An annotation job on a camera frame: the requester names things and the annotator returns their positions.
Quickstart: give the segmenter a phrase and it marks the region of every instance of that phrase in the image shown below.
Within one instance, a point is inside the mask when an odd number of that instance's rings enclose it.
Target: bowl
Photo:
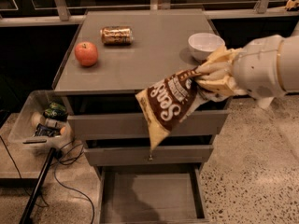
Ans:
[[[199,33],[189,37],[188,45],[193,58],[198,62],[201,62],[218,47],[225,45],[225,42],[218,35]]]

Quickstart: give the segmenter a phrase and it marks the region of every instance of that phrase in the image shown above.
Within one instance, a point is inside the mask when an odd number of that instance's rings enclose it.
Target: trash bin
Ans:
[[[49,107],[50,102],[63,104],[62,98],[55,95],[54,91],[32,91],[8,136],[8,142],[13,144],[24,144],[24,148],[50,149],[60,148],[73,140],[73,132],[68,122],[61,135],[55,137],[35,136],[36,127],[32,125],[32,116],[38,112],[43,114]]]

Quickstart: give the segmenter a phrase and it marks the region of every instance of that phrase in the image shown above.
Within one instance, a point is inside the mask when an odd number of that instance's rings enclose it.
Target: concrete floor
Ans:
[[[200,174],[207,217],[216,223],[299,223],[299,95],[275,99],[267,110],[250,98],[235,98]],[[7,137],[18,114],[0,130],[23,177],[38,177],[45,153],[10,144]],[[0,145],[0,177],[18,177]],[[99,181],[84,156],[59,166],[57,177],[88,195],[95,207]],[[60,186],[53,168],[42,189],[49,207],[35,207],[34,223],[90,223],[92,207],[84,196]],[[0,189],[0,223],[19,223],[28,196],[23,189]]]

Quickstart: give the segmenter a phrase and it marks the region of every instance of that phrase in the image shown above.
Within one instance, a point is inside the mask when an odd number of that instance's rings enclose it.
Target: red apple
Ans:
[[[92,66],[99,57],[97,47],[89,41],[80,42],[75,46],[75,57],[81,65]]]

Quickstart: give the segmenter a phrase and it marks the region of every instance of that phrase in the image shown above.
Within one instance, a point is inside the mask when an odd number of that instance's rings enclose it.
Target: can label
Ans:
[[[133,42],[129,26],[107,26],[101,29],[101,39],[105,45],[130,45]]]

